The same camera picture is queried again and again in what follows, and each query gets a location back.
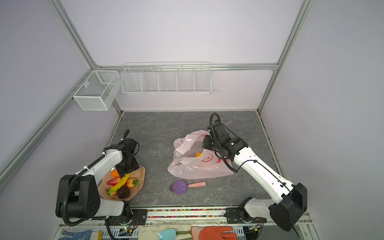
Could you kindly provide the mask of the pink plastic bag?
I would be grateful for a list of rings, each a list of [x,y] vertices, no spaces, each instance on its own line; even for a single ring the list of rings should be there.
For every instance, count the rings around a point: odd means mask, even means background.
[[[234,173],[214,151],[203,149],[205,135],[209,135],[209,132],[200,130],[174,140],[174,157],[167,168],[171,175],[186,180],[199,180],[225,177]]]

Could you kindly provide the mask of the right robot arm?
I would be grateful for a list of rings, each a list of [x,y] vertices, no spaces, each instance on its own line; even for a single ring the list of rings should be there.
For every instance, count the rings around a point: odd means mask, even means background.
[[[239,220],[271,219],[282,230],[292,230],[308,209],[307,188],[301,183],[293,184],[262,161],[242,138],[223,124],[218,113],[211,114],[208,130],[203,149],[213,151],[234,173],[244,169],[271,197],[270,200],[246,198],[239,205]]]

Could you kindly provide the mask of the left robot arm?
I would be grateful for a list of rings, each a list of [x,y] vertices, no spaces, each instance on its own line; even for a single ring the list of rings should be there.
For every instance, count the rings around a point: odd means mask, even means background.
[[[136,155],[140,144],[128,137],[126,130],[120,142],[103,149],[99,158],[74,175],[65,175],[59,181],[56,216],[68,227],[76,226],[92,218],[133,218],[127,201],[102,199],[98,183],[111,170],[117,170],[121,180],[108,190],[112,195],[125,186],[130,174],[140,168]]]

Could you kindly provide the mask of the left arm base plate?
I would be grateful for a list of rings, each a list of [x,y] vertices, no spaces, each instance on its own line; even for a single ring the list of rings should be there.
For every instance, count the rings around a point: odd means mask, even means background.
[[[109,226],[143,226],[146,224],[148,209],[132,209],[128,217],[108,217]]]

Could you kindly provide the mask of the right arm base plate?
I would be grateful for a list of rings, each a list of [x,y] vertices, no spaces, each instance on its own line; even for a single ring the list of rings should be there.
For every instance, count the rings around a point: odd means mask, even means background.
[[[224,217],[227,219],[228,224],[265,224],[266,218],[250,217],[244,210],[239,207],[226,208]]]

